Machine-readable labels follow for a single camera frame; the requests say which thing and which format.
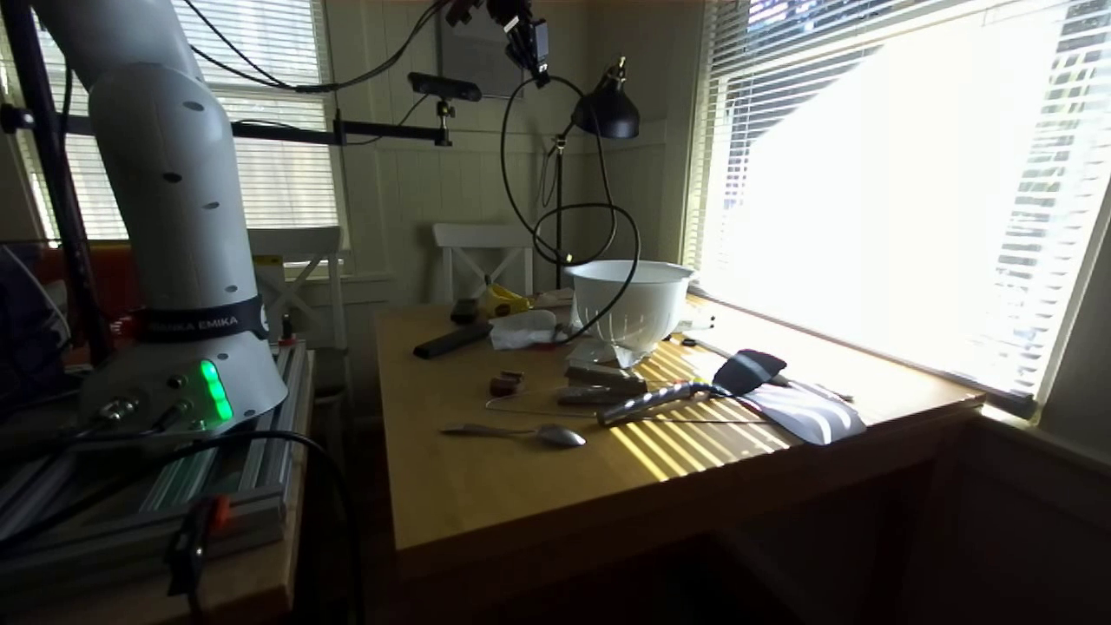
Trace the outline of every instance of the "lamp shade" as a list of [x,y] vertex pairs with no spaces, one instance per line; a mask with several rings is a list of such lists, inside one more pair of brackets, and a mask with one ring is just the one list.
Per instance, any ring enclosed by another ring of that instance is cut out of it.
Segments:
[[601,138],[622,144],[640,134],[640,110],[625,95],[625,58],[597,79],[597,90],[581,98],[574,122]]

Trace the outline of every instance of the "wooden table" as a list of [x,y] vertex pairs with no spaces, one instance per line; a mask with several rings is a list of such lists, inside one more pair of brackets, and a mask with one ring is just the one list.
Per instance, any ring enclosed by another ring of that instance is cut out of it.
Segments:
[[[434,362],[415,357],[448,310],[374,317],[381,424],[401,581],[416,608],[482,608],[574,572],[622,561],[702,530],[773,513],[898,469],[927,466],[971,420],[977,391],[944,378],[690,300],[705,343],[763,347],[795,378],[852,391],[867,433],[830,448],[763,424],[733,399],[597,427],[556,407],[565,347],[494,352],[486,339]],[[651,387],[707,378],[718,354],[666,339],[640,372]],[[486,399],[519,372],[521,391]],[[446,436],[451,424],[565,424],[588,448],[556,451],[499,436]]]

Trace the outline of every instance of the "white bowl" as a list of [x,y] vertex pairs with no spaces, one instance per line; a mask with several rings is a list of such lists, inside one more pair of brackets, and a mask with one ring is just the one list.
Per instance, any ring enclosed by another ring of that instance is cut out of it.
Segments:
[[[574,317],[591,324],[625,286],[631,260],[578,265]],[[695,270],[666,260],[640,260],[625,296],[615,301],[595,335],[610,347],[622,368],[640,365],[685,317],[685,300]]]

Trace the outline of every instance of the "white chair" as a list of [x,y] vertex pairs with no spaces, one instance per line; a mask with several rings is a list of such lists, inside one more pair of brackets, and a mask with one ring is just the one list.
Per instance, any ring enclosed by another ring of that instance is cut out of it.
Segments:
[[532,296],[532,237],[513,222],[434,222],[432,237],[442,251],[442,300],[479,296],[486,286],[507,286]]
[[[339,288],[339,225],[324,230],[249,230],[249,252],[262,281],[262,296],[272,324],[282,324],[284,311],[300,311],[313,337],[328,337],[316,347],[349,352],[349,317]],[[331,281],[331,324],[306,301],[308,273],[328,265]]]

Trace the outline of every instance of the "black cable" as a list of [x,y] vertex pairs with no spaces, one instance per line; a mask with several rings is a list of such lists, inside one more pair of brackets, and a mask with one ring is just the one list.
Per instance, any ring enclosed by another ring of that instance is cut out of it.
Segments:
[[[559,206],[550,208],[541,220],[532,222],[532,220],[523,215],[519,196],[513,196],[511,166],[507,166],[507,134],[511,134],[513,104],[519,104],[519,98],[523,95],[523,88],[532,88],[532,85],[534,85],[534,79],[521,79],[521,85],[513,88],[513,95],[507,98],[505,118],[499,118],[499,184],[505,184],[505,196],[507,196],[519,222],[527,230],[534,252],[537,252],[541,260],[556,265],[556,248],[544,240],[541,222],[550,222],[550,220],[559,211]],[[565,75],[550,75],[550,85],[570,88],[570,90],[578,95],[578,102],[588,98],[588,95],[584,95],[574,79],[565,79]],[[562,150],[562,144],[565,144],[565,134],[574,132],[574,126],[578,126],[578,122],[570,118],[565,128],[556,134],[556,150]],[[606,189],[606,200],[601,200],[601,206],[615,206],[615,200],[610,200],[610,189],[608,189],[601,134],[595,134],[595,150],[597,150],[601,189]],[[584,252],[578,265],[591,265],[591,260],[606,257],[606,252],[615,248],[615,237],[617,237],[617,215],[610,211],[606,243],[601,243],[597,251]]]
[[[578,102],[584,102],[584,90],[581,90],[578,85],[570,85],[565,75],[550,75],[550,79],[570,88],[570,90],[578,95]],[[565,343],[570,343],[570,339],[591,335],[591,331],[622,301],[622,296],[628,291],[628,286],[631,286],[631,277],[635,277],[635,267],[640,267],[640,225],[635,225],[631,211],[625,211],[622,206],[610,200],[608,182],[606,182],[606,200],[556,206],[556,208],[541,211],[534,222],[521,211],[519,196],[513,196],[513,184],[511,184],[511,166],[507,166],[507,134],[511,134],[513,102],[523,95],[527,85],[534,85],[534,79],[521,79],[521,85],[513,88],[513,95],[507,98],[505,118],[499,118],[499,182],[505,182],[505,196],[507,196],[507,200],[511,200],[511,211],[513,211],[519,222],[523,225],[534,252],[537,252],[541,260],[556,265],[556,251],[554,251],[554,243],[541,237],[541,222],[556,220],[556,211],[608,211],[608,215],[610,215],[608,240],[606,240],[601,251],[595,251],[588,260],[597,260],[597,257],[606,257],[606,252],[610,251],[610,243],[615,243],[615,237],[617,237],[617,215],[628,222],[628,237],[631,237],[631,260],[628,260],[625,281],[622,281],[617,291],[608,300],[608,306],[601,306],[581,331],[574,331],[574,335],[565,337]],[[597,147],[601,178],[608,178],[601,134],[595,134],[595,147]]]
[[258,66],[229,36],[221,36],[221,31],[207,22],[207,15],[205,15],[203,8],[196,8],[192,0],[185,0],[185,5],[189,5],[189,8],[198,15],[198,22],[203,22],[233,56],[240,56],[253,74],[236,69],[236,66],[229,66],[229,64],[203,52],[198,46],[192,46],[196,56],[203,56],[205,64],[227,69],[227,74],[233,74],[233,75],[240,75],[240,79],[249,79],[249,85],[262,85],[262,88],[273,88],[273,90],[291,90],[291,95],[335,95],[335,90],[349,90],[349,88],[358,88],[358,85],[367,85],[367,79],[390,74],[390,69],[410,52],[415,39],[429,27],[429,22],[434,22],[451,0],[434,0],[434,5],[429,5],[429,8],[420,10],[416,24],[410,27],[405,41],[403,41],[390,58],[381,58],[378,66],[372,66],[372,69],[366,69],[366,74],[358,74],[358,75],[335,79],[335,85],[284,85],[284,79],[278,79],[273,74],[266,74],[263,66]]
[[233,39],[227,39],[212,22],[207,15],[196,5],[196,0],[185,0],[189,10],[196,10],[196,19],[221,41],[229,46],[233,56],[240,56],[253,74],[262,74],[272,88],[287,88],[282,85],[273,74],[266,74],[263,66],[258,66],[240,46],[233,46]]
[[6,534],[0,541],[0,556],[14,551],[18,545],[32,541],[34,534],[49,530],[49,528],[58,528],[63,521],[84,513],[88,508],[116,497],[118,490],[139,482],[139,479],[150,479],[153,473],[160,473],[163,466],[170,462],[181,462],[189,455],[198,455],[198,451],[207,451],[207,448],[233,448],[233,443],[246,443],[246,441],[294,441],[304,443],[313,458],[324,462],[324,469],[331,473],[336,493],[339,493],[339,508],[344,508],[344,517],[349,517],[349,565],[351,565],[351,600],[353,600],[353,622],[363,625],[366,622],[366,581],[363,581],[363,537],[358,537],[358,528],[353,528],[353,500],[351,500],[351,490],[349,490],[349,479],[344,479],[344,469],[328,455],[328,448],[320,448],[313,436],[304,436],[294,431],[229,431],[221,436],[205,436],[205,441],[192,441],[189,448],[176,448],[176,451],[166,451],[160,458],[150,458],[150,462],[139,462],[135,473],[126,473],[123,479],[88,493],[84,500]]
[[[405,126],[424,102],[429,102],[429,95],[420,95],[397,126]],[[374,147],[374,144],[381,144],[381,134],[372,134],[372,138],[366,138],[366,144],[339,144],[339,147]]]
[[597,208],[608,208],[608,211],[615,211],[615,215],[622,215],[622,220],[628,222],[628,232],[631,232],[631,260],[628,260],[628,273],[625,273],[625,281],[617,286],[617,291],[610,296],[610,301],[606,301],[581,331],[574,331],[574,335],[565,337],[565,343],[578,339],[578,337],[584,337],[584,335],[591,335],[591,331],[622,301],[622,296],[628,291],[628,286],[631,286],[631,277],[635,277],[635,267],[640,267],[640,225],[635,225],[631,211],[625,211],[622,206],[597,206],[597,200],[565,206],[565,211],[597,211]]

